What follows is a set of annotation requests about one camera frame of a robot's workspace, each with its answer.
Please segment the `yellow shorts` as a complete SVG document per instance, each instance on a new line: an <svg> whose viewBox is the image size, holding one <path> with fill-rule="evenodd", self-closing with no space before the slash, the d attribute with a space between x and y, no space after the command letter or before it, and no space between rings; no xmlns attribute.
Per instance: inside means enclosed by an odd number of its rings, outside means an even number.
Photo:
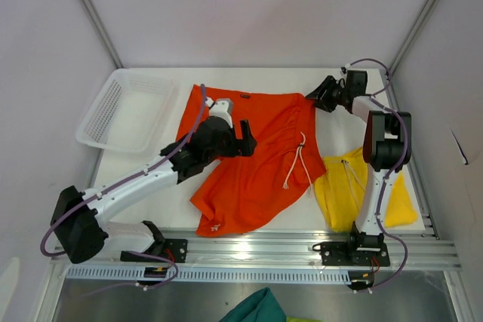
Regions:
<svg viewBox="0 0 483 322"><path fill-rule="evenodd" d="M347 232L362 207L368 181L362 148L341 156L325 157L323 162L326 172L314 182L316 200L329 228L334 232ZM384 226L394 228L416 221L417 211L400 173L392 188Z"/></svg>

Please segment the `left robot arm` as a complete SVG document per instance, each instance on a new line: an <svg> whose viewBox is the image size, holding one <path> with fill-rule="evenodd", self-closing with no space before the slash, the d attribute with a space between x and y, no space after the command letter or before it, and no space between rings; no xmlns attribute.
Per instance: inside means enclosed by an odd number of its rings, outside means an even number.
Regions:
<svg viewBox="0 0 483 322"><path fill-rule="evenodd" d="M120 253L139 253L146 261L164 252L163 237L148 221L114 223L120 212L148 196L199 175L218 158L251 157L257 146L250 124L240 122L241 137L223 118L209 116L198 128L163 148L150 162L133 173L99 188L80 192L64 189L51 218L63 255L73 264L93 259L107 247Z"/></svg>

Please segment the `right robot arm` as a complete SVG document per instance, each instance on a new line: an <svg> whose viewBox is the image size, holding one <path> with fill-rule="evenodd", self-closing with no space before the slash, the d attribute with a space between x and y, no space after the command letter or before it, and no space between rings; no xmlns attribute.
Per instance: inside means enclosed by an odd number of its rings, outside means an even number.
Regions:
<svg viewBox="0 0 483 322"><path fill-rule="evenodd" d="M396 177L411 158L411 114L397 112L368 94L366 71L344 73L339 80L329 75L306 98L325 112L342 106L366 123L362 157L368 166L368 181L361 211L352 223L344 247L346 258L358 265L385 247L387 233L383 222L389 198Z"/></svg>

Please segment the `orange shorts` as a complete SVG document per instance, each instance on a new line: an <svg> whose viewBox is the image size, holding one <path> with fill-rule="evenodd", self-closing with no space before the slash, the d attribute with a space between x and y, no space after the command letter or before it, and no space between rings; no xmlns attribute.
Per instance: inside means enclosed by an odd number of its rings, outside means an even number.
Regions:
<svg viewBox="0 0 483 322"><path fill-rule="evenodd" d="M257 146L251 157L223 158L190 201L200 211L197 235L218 237L263 227L325 174L312 101L304 95L250 94L192 87L177 137L193 126L202 95L233 101L232 120L248 120Z"/></svg>

